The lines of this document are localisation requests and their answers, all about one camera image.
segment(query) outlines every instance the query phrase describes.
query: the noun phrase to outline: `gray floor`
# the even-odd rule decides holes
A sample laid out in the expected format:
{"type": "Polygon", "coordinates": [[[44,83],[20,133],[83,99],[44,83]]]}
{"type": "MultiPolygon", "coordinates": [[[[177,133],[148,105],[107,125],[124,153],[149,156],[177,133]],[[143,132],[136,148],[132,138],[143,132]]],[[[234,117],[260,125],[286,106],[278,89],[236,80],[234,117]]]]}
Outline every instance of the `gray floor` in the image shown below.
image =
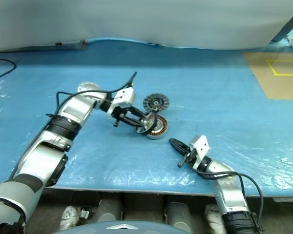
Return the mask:
{"type": "MultiPolygon", "coordinates": [[[[189,205],[196,234],[208,234],[205,221],[206,204],[214,203],[213,197],[154,195],[154,194],[108,194],[96,192],[73,192],[48,190],[44,193],[27,227],[28,234],[50,234],[57,230],[62,212],[70,204],[86,207],[95,213],[98,201],[104,197],[118,197],[124,205],[125,220],[164,222],[163,210],[170,201],[181,201],[189,205]]],[[[253,210],[258,209],[258,199],[250,199],[253,210]]],[[[276,203],[265,199],[262,220],[265,234],[293,234],[293,202],[276,203]]]]}

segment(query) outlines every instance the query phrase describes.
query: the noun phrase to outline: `wrinkled plastic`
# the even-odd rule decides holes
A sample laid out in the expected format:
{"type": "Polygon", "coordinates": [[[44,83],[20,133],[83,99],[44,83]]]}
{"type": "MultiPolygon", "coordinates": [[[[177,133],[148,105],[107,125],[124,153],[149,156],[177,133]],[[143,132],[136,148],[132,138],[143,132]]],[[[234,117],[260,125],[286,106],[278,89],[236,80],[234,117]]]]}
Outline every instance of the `wrinkled plastic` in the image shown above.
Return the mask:
{"type": "MultiPolygon", "coordinates": [[[[101,41],[84,51],[0,55],[18,64],[0,79],[0,182],[55,110],[57,91],[75,92],[92,81],[120,87],[138,71],[135,106],[161,92],[167,134],[151,140],[98,110],[67,153],[57,187],[192,195],[214,194],[209,181],[184,165],[169,138],[207,136],[209,157],[250,175],[266,196],[293,196],[293,100],[268,100],[240,51],[150,47],[101,41]]],[[[8,65],[0,64],[0,73],[8,65]]],[[[246,181],[248,195],[257,195],[246,181]]]]}

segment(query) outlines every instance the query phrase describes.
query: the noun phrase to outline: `yellow square marking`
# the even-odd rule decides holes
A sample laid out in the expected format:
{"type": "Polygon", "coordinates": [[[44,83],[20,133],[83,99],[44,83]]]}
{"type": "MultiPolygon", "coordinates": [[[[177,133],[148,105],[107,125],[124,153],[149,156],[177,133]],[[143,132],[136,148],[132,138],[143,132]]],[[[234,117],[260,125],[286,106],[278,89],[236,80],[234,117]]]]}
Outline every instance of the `yellow square marking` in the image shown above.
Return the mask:
{"type": "Polygon", "coordinates": [[[284,73],[277,73],[277,71],[274,69],[273,65],[271,64],[272,62],[288,62],[291,63],[293,65],[293,60],[277,60],[277,59],[267,59],[266,63],[268,64],[268,66],[270,67],[270,69],[272,70],[273,74],[275,76],[289,76],[289,77],[293,77],[293,74],[284,74],[284,73]]]}

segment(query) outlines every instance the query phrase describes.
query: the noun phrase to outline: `silver arm segment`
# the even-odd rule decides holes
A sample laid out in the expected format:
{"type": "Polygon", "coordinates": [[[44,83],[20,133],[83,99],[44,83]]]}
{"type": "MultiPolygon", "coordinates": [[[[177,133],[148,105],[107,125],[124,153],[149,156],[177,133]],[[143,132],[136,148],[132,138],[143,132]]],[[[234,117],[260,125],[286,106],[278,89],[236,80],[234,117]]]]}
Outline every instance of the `silver arm segment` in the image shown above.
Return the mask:
{"type": "MultiPolygon", "coordinates": [[[[99,89],[89,82],[78,87],[78,91],[99,89]]],[[[16,176],[0,184],[0,228],[15,225],[14,228],[24,231],[44,187],[54,185],[62,174],[67,162],[65,152],[72,147],[75,136],[92,110],[99,109],[105,98],[106,93],[79,94],[69,99],[55,116],[51,116],[49,124],[21,157],[16,176]]],[[[128,99],[126,105],[131,105],[133,97],[128,99]]]]}
{"type": "MultiPolygon", "coordinates": [[[[205,163],[204,159],[209,151],[206,136],[196,136],[191,142],[190,148],[197,152],[196,161],[193,165],[193,168],[197,170],[200,165],[202,166],[202,162],[205,163]]],[[[207,173],[233,171],[230,167],[216,160],[211,160],[208,165],[203,165],[202,167],[205,168],[207,173]]],[[[216,179],[213,180],[213,183],[216,188],[216,201],[221,215],[234,211],[249,211],[236,176],[216,179]]]]}

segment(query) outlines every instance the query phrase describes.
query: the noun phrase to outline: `cardboard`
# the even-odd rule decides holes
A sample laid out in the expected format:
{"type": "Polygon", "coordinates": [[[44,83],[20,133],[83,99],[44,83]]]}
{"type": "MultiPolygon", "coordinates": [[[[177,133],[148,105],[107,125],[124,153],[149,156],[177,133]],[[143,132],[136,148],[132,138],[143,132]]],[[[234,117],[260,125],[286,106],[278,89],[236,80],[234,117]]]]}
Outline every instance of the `cardboard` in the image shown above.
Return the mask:
{"type": "Polygon", "coordinates": [[[293,53],[244,52],[269,99],[293,100],[293,53]]]}

